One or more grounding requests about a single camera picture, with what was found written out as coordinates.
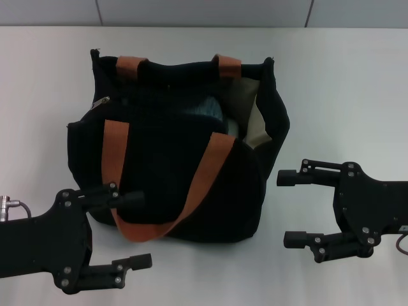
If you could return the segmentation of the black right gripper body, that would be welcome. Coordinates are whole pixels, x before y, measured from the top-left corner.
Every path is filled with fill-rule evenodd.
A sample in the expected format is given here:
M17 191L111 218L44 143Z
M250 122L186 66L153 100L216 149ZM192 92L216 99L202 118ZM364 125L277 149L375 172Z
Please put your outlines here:
M407 226L407 182L380 181L355 162L333 164L338 170L333 209L341 237L334 256L371 256L382 235Z

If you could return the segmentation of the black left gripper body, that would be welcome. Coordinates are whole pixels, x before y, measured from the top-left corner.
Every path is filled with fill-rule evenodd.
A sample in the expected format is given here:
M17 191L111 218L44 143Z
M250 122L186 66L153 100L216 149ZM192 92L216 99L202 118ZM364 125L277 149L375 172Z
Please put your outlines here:
M57 193L42 215L1 223L1 277L48 272L67 294L78 292L82 268L92 254L92 231L82 192Z

